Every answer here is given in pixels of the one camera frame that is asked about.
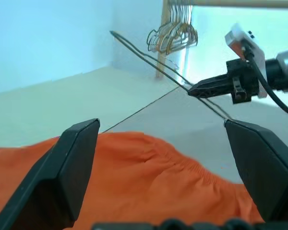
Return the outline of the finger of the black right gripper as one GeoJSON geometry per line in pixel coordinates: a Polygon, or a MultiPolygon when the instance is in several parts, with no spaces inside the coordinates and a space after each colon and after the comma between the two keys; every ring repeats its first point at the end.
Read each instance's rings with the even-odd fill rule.
{"type": "Polygon", "coordinates": [[[231,93],[231,79],[224,84],[195,84],[188,90],[188,95],[196,98],[212,98],[231,93]]]}
{"type": "Polygon", "coordinates": [[[228,75],[222,74],[199,81],[197,84],[224,84],[228,82],[228,75]]]}

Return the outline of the orange shorts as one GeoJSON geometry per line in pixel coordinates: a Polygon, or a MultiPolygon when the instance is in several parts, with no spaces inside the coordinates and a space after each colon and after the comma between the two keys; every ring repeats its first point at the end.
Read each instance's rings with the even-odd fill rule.
{"type": "Polygon", "coordinates": [[[263,221],[244,185],[213,174],[166,141],[140,132],[100,134],[81,213],[67,230],[169,218],[217,225],[232,218],[263,221]]]}

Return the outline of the black wire hanger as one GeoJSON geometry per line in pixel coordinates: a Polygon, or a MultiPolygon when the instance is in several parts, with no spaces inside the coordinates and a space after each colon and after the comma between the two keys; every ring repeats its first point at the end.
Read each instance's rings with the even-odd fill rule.
{"type": "MultiPolygon", "coordinates": [[[[126,39],[125,37],[123,37],[119,33],[115,32],[115,31],[110,31],[110,34],[115,39],[117,39],[122,45],[124,45],[128,50],[130,50],[132,53],[134,53],[138,58],[140,58],[142,61],[146,62],[148,65],[153,67],[158,73],[163,74],[168,79],[170,79],[172,82],[174,82],[179,87],[184,89],[185,92],[188,92],[188,89],[183,84],[180,84],[176,79],[174,79],[172,76],[170,76],[167,73],[165,73],[161,68],[157,67],[157,65],[155,65],[152,62],[148,61],[144,57],[148,57],[148,58],[152,59],[153,61],[155,61],[157,64],[160,64],[161,66],[169,69],[170,71],[172,71],[173,73],[178,75],[184,81],[185,84],[187,84],[189,86],[192,86],[192,84],[186,78],[184,78],[181,74],[179,74],[175,69],[173,69],[170,66],[166,65],[165,63],[159,61],[155,57],[152,57],[151,55],[140,51],[134,44],[132,44],[128,39],[126,39]]],[[[201,103],[203,103],[208,109],[213,111],[220,118],[222,118],[224,120],[227,120],[227,119],[233,120],[233,118],[221,106],[219,106],[218,104],[214,103],[213,101],[211,101],[209,99],[200,99],[199,97],[195,97],[195,98],[198,101],[200,101],[201,103]]]]}

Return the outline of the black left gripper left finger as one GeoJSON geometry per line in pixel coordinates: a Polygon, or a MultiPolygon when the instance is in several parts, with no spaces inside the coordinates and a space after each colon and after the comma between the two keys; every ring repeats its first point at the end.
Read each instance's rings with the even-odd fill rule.
{"type": "Polygon", "coordinates": [[[74,226],[90,180],[99,128],[99,119],[91,119],[61,134],[0,212],[0,230],[74,226]]]}

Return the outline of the wooden clothes rack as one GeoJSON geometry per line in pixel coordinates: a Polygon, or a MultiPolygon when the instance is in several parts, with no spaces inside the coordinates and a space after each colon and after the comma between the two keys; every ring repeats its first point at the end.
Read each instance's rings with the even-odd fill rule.
{"type": "Polygon", "coordinates": [[[163,0],[162,24],[170,20],[171,3],[190,11],[198,44],[158,59],[192,82],[225,73],[225,62],[237,58],[225,42],[235,23],[254,33],[267,58],[288,50],[288,0],[163,0]]]}

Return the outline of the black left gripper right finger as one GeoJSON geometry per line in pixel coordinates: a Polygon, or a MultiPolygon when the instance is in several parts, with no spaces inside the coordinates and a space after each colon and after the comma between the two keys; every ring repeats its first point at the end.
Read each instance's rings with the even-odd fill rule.
{"type": "Polygon", "coordinates": [[[240,178],[264,221],[288,221],[288,146],[271,130],[224,123],[240,178]]]}

